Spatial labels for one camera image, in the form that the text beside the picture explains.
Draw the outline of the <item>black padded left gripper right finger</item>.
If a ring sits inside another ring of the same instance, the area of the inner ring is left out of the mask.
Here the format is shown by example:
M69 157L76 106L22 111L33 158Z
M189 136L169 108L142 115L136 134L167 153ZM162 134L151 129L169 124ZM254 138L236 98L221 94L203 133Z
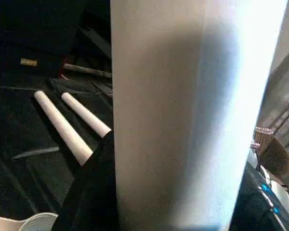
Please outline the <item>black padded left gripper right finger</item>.
M289 231L289 214L250 163L246 163L229 230Z

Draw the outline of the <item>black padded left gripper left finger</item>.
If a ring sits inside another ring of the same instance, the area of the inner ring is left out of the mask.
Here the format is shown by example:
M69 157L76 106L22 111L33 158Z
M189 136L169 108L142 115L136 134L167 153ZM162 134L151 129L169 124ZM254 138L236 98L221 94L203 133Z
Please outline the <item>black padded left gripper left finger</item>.
M53 231L117 231L114 132L108 132L78 171Z

